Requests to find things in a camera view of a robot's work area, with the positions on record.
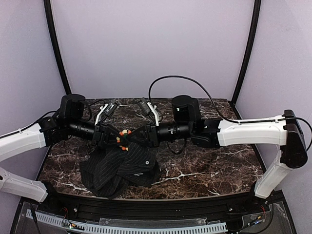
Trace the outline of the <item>flower brooch green orange yellow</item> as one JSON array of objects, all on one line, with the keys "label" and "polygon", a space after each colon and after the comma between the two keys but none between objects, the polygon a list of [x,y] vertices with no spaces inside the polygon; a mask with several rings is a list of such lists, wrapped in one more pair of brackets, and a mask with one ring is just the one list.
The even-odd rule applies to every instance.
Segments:
[{"label": "flower brooch green orange yellow", "polygon": [[128,140],[127,137],[132,131],[129,129],[124,129],[119,132],[118,136],[116,137],[118,147],[123,151],[129,151]]}]

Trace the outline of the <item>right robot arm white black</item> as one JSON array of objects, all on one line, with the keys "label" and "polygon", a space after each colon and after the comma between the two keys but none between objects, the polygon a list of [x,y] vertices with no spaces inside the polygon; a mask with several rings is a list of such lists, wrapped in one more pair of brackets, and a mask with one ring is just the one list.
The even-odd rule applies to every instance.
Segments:
[{"label": "right robot arm white black", "polygon": [[308,161],[304,135],[299,118],[292,110],[281,116],[248,119],[202,119],[196,98],[180,95],[172,99],[174,121],[142,126],[129,133],[127,140],[146,147],[158,147],[161,142],[191,139],[202,148],[220,148],[238,144],[272,144],[280,147],[275,160],[251,189],[253,197],[266,199],[274,188]]}]

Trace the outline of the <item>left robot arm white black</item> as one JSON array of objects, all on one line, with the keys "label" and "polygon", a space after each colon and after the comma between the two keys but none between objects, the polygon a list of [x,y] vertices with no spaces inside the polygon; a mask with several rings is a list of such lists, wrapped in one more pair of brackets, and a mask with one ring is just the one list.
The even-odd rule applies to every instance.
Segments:
[{"label": "left robot arm white black", "polygon": [[[105,104],[100,108],[95,122],[91,122],[92,116],[83,118],[84,109],[90,108],[86,98],[79,94],[65,95],[56,111],[44,114],[27,127],[2,135],[0,159],[4,161],[33,149],[53,146],[69,136],[89,140],[93,146],[101,148],[126,143],[116,128],[102,122],[102,119],[113,114],[116,107],[114,102]],[[26,179],[5,169],[0,170],[0,190],[39,203],[49,199],[53,193],[47,184]]]}]

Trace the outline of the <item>black pinstriped shirt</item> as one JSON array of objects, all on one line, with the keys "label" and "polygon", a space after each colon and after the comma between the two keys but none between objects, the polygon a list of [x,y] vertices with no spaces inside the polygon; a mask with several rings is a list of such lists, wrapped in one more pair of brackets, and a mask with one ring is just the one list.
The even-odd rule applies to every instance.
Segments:
[{"label": "black pinstriped shirt", "polygon": [[131,143],[123,151],[118,146],[96,147],[86,161],[79,164],[81,182],[99,197],[113,199],[128,186],[149,187],[160,177],[157,148]]}]

